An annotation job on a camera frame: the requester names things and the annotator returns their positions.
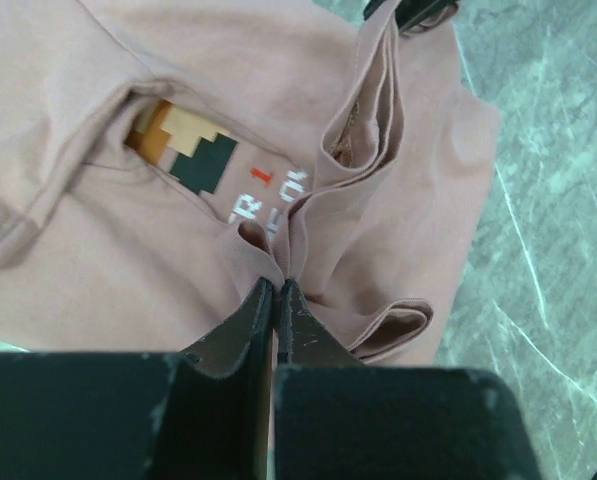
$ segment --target gray surface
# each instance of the gray surface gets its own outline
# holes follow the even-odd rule
[[[359,22],[365,3],[322,0]],[[496,176],[442,365],[512,387],[545,478],[597,470],[597,0],[465,0],[464,83],[501,110]]]

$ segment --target printed graphic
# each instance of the printed graphic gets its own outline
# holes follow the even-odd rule
[[[176,177],[221,220],[255,220],[270,239],[282,212],[306,191],[308,174],[287,159],[241,144],[224,127],[164,100],[136,118],[125,143]]]

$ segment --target shirt seam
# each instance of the shirt seam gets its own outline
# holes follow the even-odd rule
[[[123,42],[121,42],[118,37],[116,37],[113,33],[111,33],[111,30],[109,30],[107,27],[105,27],[103,25],[103,23],[96,18],[96,16],[93,14],[93,12],[87,8],[87,6],[83,3],[82,0],[75,0],[76,3],[78,3],[81,8],[87,13],[87,15],[91,18],[91,20],[98,25],[98,27],[118,46],[120,47],[123,51],[125,51],[126,53],[128,53],[129,55],[131,55],[131,57],[138,62],[138,64],[140,66],[142,66],[147,73],[149,73],[149,75],[151,75],[152,80],[155,81],[156,80],[156,74],[153,72],[153,70],[149,67],[149,65],[147,65],[145,62],[143,62],[140,57],[133,51],[131,50],[129,47],[127,47]]]

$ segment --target folded fabric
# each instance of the folded fabric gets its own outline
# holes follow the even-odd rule
[[[179,350],[262,276],[364,361],[431,362],[499,117],[455,9],[403,36],[398,3],[360,32],[307,0],[0,3],[0,339]]]

